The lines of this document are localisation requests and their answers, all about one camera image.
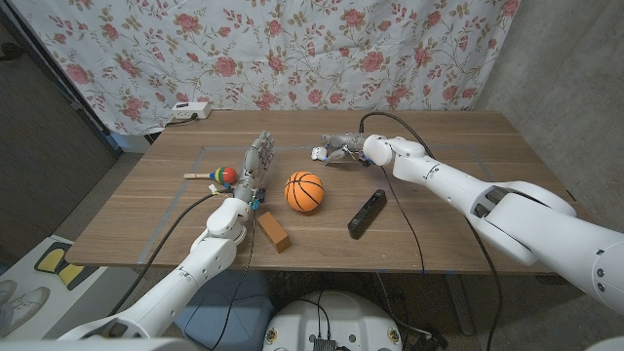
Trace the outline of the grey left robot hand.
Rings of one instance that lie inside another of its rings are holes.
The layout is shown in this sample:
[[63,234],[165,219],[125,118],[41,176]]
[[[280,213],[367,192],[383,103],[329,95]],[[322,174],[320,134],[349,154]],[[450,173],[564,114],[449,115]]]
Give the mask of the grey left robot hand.
[[275,156],[274,141],[270,133],[262,131],[247,150],[242,174],[233,190],[236,199],[249,203],[263,187],[264,176]]

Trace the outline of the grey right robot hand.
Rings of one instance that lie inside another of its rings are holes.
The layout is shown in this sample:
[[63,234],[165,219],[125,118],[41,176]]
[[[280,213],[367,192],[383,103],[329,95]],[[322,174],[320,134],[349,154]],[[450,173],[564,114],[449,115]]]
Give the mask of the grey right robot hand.
[[366,157],[363,153],[366,135],[357,133],[345,133],[334,135],[321,135],[321,140],[326,143],[328,156],[323,160],[325,165],[340,160],[350,155],[354,160],[364,162]]

